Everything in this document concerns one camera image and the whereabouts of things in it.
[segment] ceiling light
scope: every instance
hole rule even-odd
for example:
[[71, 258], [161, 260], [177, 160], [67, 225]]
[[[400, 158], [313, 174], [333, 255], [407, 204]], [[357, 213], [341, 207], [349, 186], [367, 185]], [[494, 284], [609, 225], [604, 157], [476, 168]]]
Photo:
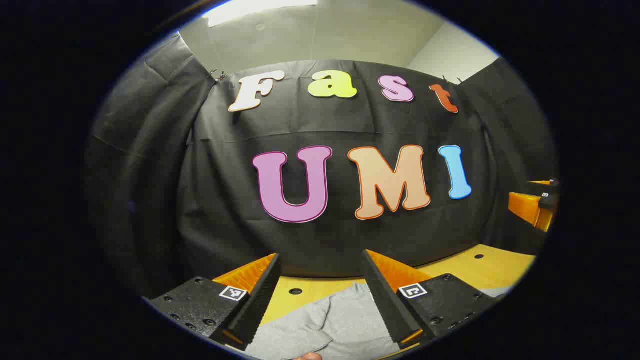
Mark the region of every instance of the ceiling light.
[[209, 27], [266, 10], [292, 6], [315, 6], [318, 0], [231, 0], [202, 15], [209, 19]]

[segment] hand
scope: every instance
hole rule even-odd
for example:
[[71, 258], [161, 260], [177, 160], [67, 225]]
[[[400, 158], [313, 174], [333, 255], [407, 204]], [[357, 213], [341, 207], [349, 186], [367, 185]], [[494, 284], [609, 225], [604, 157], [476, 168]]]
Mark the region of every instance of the hand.
[[293, 360], [322, 360], [322, 355], [316, 354], [315, 352], [309, 352], [302, 355], [301, 357], [298, 356]]

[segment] black fabric backdrop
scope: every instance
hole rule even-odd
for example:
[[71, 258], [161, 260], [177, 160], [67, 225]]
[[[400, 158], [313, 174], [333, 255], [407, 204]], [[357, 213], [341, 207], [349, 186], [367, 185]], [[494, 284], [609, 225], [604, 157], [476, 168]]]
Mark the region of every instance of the black fabric backdrop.
[[[274, 70], [286, 77], [274, 82], [259, 107], [227, 111], [240, 78]], [[311, 75], [322, 70], [347, 72], [358, 94], [311, 96]], [[216, 277], [273, 252], [282, 255], [284, 275], [302, 277], [361, 276], [355, 260], [362, 249], [411, 266], [478, 243], [535, 252], [539, 247], [519, 246], [530, 240], [505, 232], [505, 201], [526, 181], [555, 175], [545, 163], [552, 144], [541, 111], [509, 71], [498, 60], [454, 85], [375, 63], [296, 61], [238, 72], [214, 85], [175, 35], [132, 66], [93, 128], [86, 190], [105, 251], [123, 281], [148, 297], [190, 276]], [[414, 100], [386, 99], [382, 75], [407, 80]], [[429, 89], [433, 84], [450, 91], [458, 114], [442, 107]], [[359, 180], [348, 151], [375, 146], [395, 167], [400, 148], [410, 144], [424, 149], [431, 204], [395, 213], [384, 205], [379, 218], [356, 219]], [[306, 172], [294, 155], [311, 145], [333, 149], [327, 210], [309, 223], [279, 222], [261, 206], [251, 160], [263, 152], [287, 153], [285, 196], [302, 203]], [[438, 153], [443, 145], [462, 149], [472, 187], [464, 199], [448, 196], [451, 181]]]

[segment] cutout letter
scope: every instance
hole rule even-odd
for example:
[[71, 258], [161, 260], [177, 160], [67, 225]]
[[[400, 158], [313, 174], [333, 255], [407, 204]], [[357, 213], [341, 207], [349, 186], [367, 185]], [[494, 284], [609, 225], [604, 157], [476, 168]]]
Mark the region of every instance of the cutout letter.
[[440, 104], [442, 104], [442, 106], [445, 109], [447, 109], [448, 112], [454, 113], [454, 114], [458, 113], [458, 107], [451, 104], [451, 101], [449, 101], [451, 94], [447, 90], [444, 90], [442, 86], [438, 84], [431, 85], [429, 86], [429, 88], [436, 92], [436, 95], [438, 96], [438, 100], [440, 100]]
[[351, 76], [343, 71], [327, 70], [316, 72], [311, 76], [313, 83], [307, 90], [315, 97], [354, 97], [358, 90], [351, 86]]
[[362, 205], [356, 210], [360, 220], [377, 218], [385, 212], [378, 204], [380, 191], [389, 209], [396, 212], [400, 206], [402, 192], [406, 188], [403, 207], [407, 210], [424, 208], [431, 202], [424, 184], [422, 155], [418, 145], [405, 145], [400, 149], [396, 169], [391, 170], [387, 161], [375, 147], [357, 147], [349, 151], [348, 158], [358, 165], [360, 176], [360, 200]]
[[378, 84], [384, 88], [382, 95], [391, 101], [409, 102], [413, 100], [413, 92], [406, 87], [406, 81], [399, 76], [381, 76], [378, 79]]
[[271, 217], [282, 222], [309, 222], [326, 209], [326, 160], [333, 151], [327, 146], [311, 146], [298, 151], [298, 159], [307, 166], [309, 198], [304, 204], [292, 205], [284, 199], [282, 166], [287, 162], [284, 152], [265, 152], [253, 158], [258, 169], [258, 187], [262, 207]]
[[462, 167], [462, 159], [460, 154], [462, 150], [455, 145], [448, 145], [439, 148], [438, 152], [447, 160], [447, 168], [449, 168], [449, 176], [451, 177], [451, 191], [449, 197], [452, 199], [462, 199], [469, 196], [471, 186], [467, 184], [465, 169]]
[[284, 71], [278, 70], [273, 72], [266, 72], [264, 74], [257, 74], [247, 76], [240, 79], [240, 92], [236, 98], [236, 102], [229, 106], [229, 111], [243, 111], [253, 109], [260, 105], [260, 99], [255, 98], [255, 93], [260, 92], [262, 96], [267, 96], [273, 88], [273, 80], [284, 79]]

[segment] purple letter u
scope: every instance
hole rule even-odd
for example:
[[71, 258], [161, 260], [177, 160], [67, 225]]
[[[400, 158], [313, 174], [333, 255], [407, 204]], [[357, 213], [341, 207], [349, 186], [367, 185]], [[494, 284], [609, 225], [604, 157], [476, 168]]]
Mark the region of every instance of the purple letter u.
[[282, 166], [287, 163], [284, 152], [265, 152], [253, 158], [258, 169], [258, 187], [264, 210], [282, 222], [309, 222], [317, 219], [326, 209], [326, 160], [333, 151], [327, 146], [311, 146], [298, 151], [298, 159], [307, 166], [309, 198], [304, 204], [292, 205], [284, 199]]

